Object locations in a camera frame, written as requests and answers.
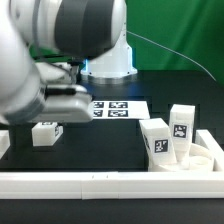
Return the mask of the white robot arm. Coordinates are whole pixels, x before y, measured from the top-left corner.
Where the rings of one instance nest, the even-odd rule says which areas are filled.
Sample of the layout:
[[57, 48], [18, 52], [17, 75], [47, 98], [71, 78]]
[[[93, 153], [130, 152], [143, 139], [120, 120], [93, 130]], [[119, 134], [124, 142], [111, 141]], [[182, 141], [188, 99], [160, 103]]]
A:
[[120, 83], [134, 75], [125, 0], [0, 0], [0, 123], [84, 123], [93, 97], [73, 82], [51, 83], [44, 48], [84, 60], [81, 76]]

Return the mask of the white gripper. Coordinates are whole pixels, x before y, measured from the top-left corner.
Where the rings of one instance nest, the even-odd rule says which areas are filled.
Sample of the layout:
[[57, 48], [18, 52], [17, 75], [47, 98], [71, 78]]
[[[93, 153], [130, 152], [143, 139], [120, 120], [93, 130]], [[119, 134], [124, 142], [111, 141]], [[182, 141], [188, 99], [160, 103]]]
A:
[[76, 84], [48, 85], [43, 111], [34, 122], [87, 123], [93, 119], [93, 96]]

